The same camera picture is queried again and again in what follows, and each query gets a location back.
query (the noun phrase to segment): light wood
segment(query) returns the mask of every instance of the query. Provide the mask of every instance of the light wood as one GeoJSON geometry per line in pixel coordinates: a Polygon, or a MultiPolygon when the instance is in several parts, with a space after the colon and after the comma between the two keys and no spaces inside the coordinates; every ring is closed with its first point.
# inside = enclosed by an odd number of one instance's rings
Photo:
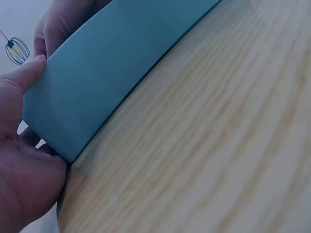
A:
{"type": "Polygon", "coordinates": [[[61,232],[309,233],[311,1],[223,0],[72,168],[61,232]]]}

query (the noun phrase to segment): finger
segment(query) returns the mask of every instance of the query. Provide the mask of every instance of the finger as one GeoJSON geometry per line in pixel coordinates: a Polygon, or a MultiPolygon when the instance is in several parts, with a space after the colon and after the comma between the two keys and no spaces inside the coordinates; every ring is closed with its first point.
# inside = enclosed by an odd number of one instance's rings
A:
{"type": "Polygon", "coordinates": [[[58,17],[61,13],[53,3],[49,9],[47,15],[47,24],[43,29],[43,34],[45,38],[45,46],[47,58],[50,58],[52,54],[65,42],[65,40],[70,36],[67,32],[64,23],[58,17]]]}
{"type": "Polygon", "coordinates": [[[56,155],[58,155],[58,153],[55,151],[55,150],[53,150],[53,148],[52,147],[50,147],[48,144],[43,144],[41,147],[39,147],[39,150],[40,151],[43,151],[43,152],[45,152],[45,153],[47,153],[47,154],[49,154],[49,155],[51,155],[51,156],[56,156],[56,155]]]}
{"type": "Polygon", "coordinates": [[[58,165],[64,172],[67,172],[68,165],[66,161],[58,155],[54,156],[53,158],[56,162],[56,165],[58,165]]]}
{"type": "Polygon", "coordinates": [[[18,136],[19,140],[22,140],[27,146],[35,147],[40,142],[41,138],[32,131],[29,127],[25,129],[20,136],[18,136]]]}
{"type": "Polygon", "coordinates": [[[11,73],[0,75],[0,79],[11,80],[17,84],[22,93],[25,92],[41,77],[44,71],[46,58],[44,55],[36,57],[33,61],[26,63],[11,73]]]}
{"type": "Polygon", "coordinates": [[[34,57],[39,55],[47,56],[46,46],[45,46],[45,39],[43,34],[44,24],[45,24],[46,16],[43,16],[42,19],[37,24],[35,28],[35,36],[34,36],[34,57]]]}

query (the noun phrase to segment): wooden table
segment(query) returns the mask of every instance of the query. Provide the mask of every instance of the wooden table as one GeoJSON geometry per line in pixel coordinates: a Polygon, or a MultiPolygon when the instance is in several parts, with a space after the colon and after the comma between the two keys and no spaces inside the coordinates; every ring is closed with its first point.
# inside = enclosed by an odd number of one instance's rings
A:
{"type": "Polygon", "coordinates": [[[309,233],[311,1],[223,0],[73,165],[61,232],[309,233]]]}

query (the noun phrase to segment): wood grain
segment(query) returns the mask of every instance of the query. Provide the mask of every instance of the wood grain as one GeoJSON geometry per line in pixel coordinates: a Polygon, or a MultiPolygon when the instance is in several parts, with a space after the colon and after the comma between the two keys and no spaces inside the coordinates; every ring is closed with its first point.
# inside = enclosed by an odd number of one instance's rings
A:
{"type": "Polygon", "coordinates": [[[61,232],[308,233],[311,1],[223,0],[73,165],[61,232]]]}

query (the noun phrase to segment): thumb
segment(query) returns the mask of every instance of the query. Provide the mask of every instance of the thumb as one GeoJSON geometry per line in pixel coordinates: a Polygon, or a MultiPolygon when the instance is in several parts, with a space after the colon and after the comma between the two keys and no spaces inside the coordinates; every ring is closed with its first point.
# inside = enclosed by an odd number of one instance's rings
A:
{"type": "Polygon", "coordinates": [[[44,55],[37,56],[33,61],[26,63],[20,68],[8,74],[0,75],[0,79],[12,81],[25,94],[43,74],[45,63],[46,57],[44,55]]]}

